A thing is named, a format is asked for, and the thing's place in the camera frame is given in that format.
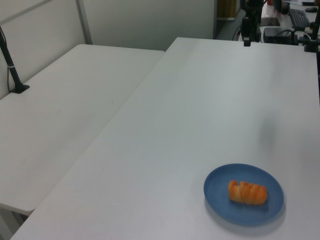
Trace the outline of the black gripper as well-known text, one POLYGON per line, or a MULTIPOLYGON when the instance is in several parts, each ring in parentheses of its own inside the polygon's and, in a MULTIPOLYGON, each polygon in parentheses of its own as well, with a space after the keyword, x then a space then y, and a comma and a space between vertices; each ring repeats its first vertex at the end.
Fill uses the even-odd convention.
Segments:
POLYGON ((243 38, 243 45, 244 47, 251 46, 251 19, 249 17, 244 17, 241 22, 241 36, 243 38))

